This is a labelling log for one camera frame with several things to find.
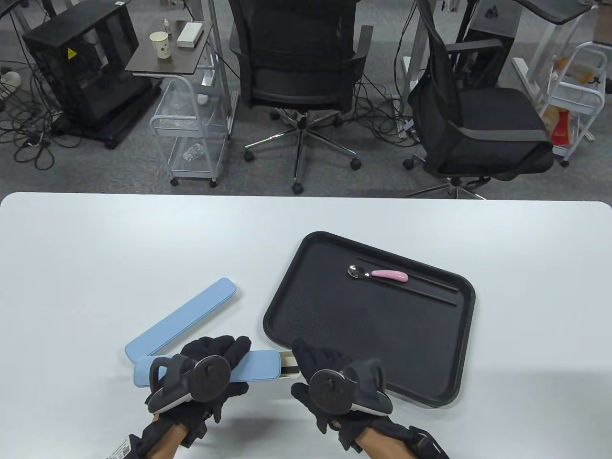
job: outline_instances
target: black glove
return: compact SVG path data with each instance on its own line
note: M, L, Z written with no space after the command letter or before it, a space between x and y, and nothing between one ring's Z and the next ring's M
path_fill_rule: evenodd
M228 361L231 369L236 368L236 365L247 355L251 348L251 340L246 336L241 336L234 340L231 336L222 336L219 338L203 337L199 340L192 341L183 347L181 354L193 359L193 364L208 356L222 356ZM197 431L201 424L208 417L213 416L218 424L221 420L221 408L229 397L246 394L248 384L245 382L232 382L223 391L221 395L211 401L200 403L198 401L190 401L181 403L179 406L162 413L160 416L169 417L176 424L184 425L189 431Z
M353 361L333 349L318 349L309 346L302 339L295 340L291 350L306 381L310 381L312 375L319 370L342 371L345 366ZM360 411L351 411L342 416L330 415L315 405L315 402L310 398L308 386L304 383L293 384L291 395L302 402L315 415L316 426L321 433L326 433L328 426L338 431L338 439L345 450L352 446L357 452L361 452L362 449L357 445L356 440L368 427L407 444L414 438L413 432L393 423L388 417L375 416Z

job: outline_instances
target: blue case lid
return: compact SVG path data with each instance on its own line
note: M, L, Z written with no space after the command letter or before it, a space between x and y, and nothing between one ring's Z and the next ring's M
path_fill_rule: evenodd
M132 362L151 356L189 330L236 293L236 286L223 277L189 300L172 314L153 325L125 347L125 355Z

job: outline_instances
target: round tracker disc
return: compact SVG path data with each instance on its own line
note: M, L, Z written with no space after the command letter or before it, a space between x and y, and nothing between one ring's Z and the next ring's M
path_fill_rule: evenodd
M228 387L231 368L221 356L200 360L189 374L189 392L196 401L211 401Z
M310 378L308 391L315 405L328 414L346 414L353 406L354 383L337 371L317 371Z

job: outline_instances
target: pink spoon handle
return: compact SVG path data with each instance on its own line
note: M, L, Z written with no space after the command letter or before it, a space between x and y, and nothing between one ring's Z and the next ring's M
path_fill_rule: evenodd
M374 277L384 277L385 279L396 280L397 282L408 282L408 274L402 271L378 270L372 271Z

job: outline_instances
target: office chair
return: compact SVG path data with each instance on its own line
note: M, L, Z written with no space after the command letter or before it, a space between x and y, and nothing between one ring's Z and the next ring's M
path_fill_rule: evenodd
M310 136L353 157L357 153L322 136L315 127L353 105L353 89L364 72L373 26L362 26L357 52L353 51L356 0L229 0L234 27L229 48L240 65L242 101L249 107L275 109L272 119L283 118L288 130L246 145L244 159L255 159L251 148L297 134L293 193L299 182L304 138ZM308 122L310 110L334 110Z
M448 183L410 193L407 198L448 189L484 199L473 190L491 178L511 181L520 174L548 171L553 144L531 101L516 89L458 88L451 57L501 47L496 39L445 45L434 26L428 0L417 0L429 35L427 69L408 97L414 129L427 158L424 170ZM414 156L403 166L414 168ZM476 177L463 185L462 179Z

